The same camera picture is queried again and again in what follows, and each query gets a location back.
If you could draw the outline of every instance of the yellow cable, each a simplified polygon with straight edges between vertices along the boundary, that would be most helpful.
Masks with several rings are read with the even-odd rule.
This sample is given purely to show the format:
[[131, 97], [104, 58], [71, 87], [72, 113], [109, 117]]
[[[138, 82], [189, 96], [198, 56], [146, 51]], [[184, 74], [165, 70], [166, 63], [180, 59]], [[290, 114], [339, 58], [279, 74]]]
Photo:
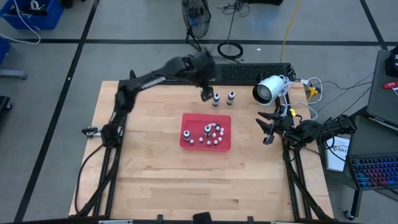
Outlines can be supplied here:
[[280, 61], [279, 61], [279, 63], [282, 63], [282, 59], [284, 57], [286, 38], [287, 38], [287, 36], [289, 34], [290, 29], [292, 28], [292, 25], [293, 25], [294, 19], [296, 18], [296, 14], [297, 14], [297, 11], [299, 10], [300, 4], [301, 4], [301, 0], [297, 0], [297, 4], [296, 4], [296, 7], [294, 8], [294, 12], [293, 12], [292, 18], [291, 18], [289, 26], [287, 27], [287, 30], [286, 30], [284, 43], [282, 44], [282, 51], [280, 53]]

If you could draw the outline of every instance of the red plastic bin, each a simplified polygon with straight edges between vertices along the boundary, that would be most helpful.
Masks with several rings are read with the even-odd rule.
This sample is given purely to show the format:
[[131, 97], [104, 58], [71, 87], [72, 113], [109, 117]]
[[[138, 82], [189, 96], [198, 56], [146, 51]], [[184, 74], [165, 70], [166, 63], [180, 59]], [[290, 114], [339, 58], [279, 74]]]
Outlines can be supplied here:
[[[224, 135], [221, 136], [223, 140], [217, 145], [214, 145], [213, 142], [220, 137], [220, 132], [216, 131], [215, 127], [212, 127], [210, 137], [205, 137], [205, 126], [210, 123], [219, 124], [224, 128]], [[185, 130], [189, 130], [191, 138], [194, 140], [193, 144], [184, 140], [183, 132]], [[180, 146], [186, 150], [226, 152], [231, 149], [231, 132], [231, 117], [227, 115], [185, 113], [182, 116]], [[213, 133], [217, 134], [216, 138], [211, 136]], [[209, 140], [211, 141], [210, 146], [206, 144]]]

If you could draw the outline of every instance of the small bottle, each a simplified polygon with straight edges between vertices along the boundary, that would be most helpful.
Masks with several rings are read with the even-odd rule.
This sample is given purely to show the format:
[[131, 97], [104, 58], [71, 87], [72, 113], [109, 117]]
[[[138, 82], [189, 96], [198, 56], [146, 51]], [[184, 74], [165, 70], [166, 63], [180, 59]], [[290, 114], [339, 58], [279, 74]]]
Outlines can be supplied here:
[[207, 125], [205, 126], [205, 136], [208, 137], [210, 136], [211, 133], [211, 126]]
[[228, 99], [226, 100], [226, 104], [232, 105], [234, 102], [234, 99], [235, 99], [235, 93], [234, 92], [229, 93]]
[[219, 102], [220, 102], [220, 95], [216, 93], [213, 97], [213, 106], [218, 106]]
[[191, 133], [188, 130], [184, 131], [184, 140], [189, 141], [191, 140]]

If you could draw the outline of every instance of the red tray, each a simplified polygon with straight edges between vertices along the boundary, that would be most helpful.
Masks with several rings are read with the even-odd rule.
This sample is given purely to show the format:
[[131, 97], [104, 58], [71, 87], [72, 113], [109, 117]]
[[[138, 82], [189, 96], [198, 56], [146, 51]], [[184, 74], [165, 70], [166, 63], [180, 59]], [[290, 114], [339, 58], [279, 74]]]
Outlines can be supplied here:
[[[214, 145], [214, 140], [220, 137], [220, 132], [216, 131], [215, 127], [211, 128], [210, 137], [205, 137], [205, 126], [210, 123], [219, 124], [224, 128], [223, 140], [217, 145]], [[194, 140], [193, 144], [184, 140], [183, 132], [189, 130], [191, 138]], [[231, 117], [226, 115], [214, 114], [191, 114], [185, 113], [182, 116], [180, 146], [188, 150], [202, 150], [202, 151], [220, 151], [226, 152], [231, 149]]]

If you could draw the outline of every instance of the blue bin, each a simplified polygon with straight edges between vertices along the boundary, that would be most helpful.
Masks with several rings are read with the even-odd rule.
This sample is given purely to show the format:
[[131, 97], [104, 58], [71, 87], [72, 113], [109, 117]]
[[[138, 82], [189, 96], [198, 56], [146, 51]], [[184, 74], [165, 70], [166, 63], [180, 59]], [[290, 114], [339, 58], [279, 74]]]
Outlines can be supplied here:
[[6, 57], [8, 51], [10, 50], [10, 44], [4, 40], [3, 38], [0, 37], [0, 64]]
[[[35, 29], [35, 27], [43, 30], [54, 29], [57, 26], [58, 21], [63, 12], [63, 7], [60, 4], [60, 0], [36, 0], [39, 5], [45, 4], [47, 6], [47, 16], [30, 16], [22, 15], [23, 20]], [[24, 6], [30, 6], [30, 0], [16, 0], [19, 9]], [[5, 5], [0, 10], [0, 16], [3, 17], [13, 28], [15, 29], [28, 29], [26, 25], [21, 21], [18, 14], [11, 15], [9, 11], [14, 5], [14, 0], [7, 0]]]

